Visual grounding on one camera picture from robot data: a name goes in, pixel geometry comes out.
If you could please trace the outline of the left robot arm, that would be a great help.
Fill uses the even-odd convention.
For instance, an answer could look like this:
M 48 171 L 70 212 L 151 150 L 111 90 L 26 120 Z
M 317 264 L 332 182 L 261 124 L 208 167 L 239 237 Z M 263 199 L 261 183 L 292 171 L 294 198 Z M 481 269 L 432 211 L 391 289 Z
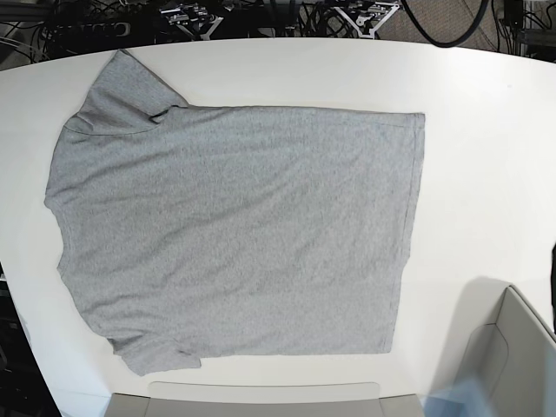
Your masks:
M 358 38 L 375 40 L 379 29 L 400 7 L 400 1 L 336 1 L 332 10 Z

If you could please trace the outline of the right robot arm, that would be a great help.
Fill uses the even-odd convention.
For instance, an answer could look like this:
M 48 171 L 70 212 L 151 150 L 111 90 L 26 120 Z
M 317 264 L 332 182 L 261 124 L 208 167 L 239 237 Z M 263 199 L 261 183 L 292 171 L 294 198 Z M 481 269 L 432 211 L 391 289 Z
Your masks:
M 223 17 L 212 14 L 197 2 L 169 2 L 159 9 L 162 18 L 179 29 L 193 41 L 208 41 L 223 21 Z

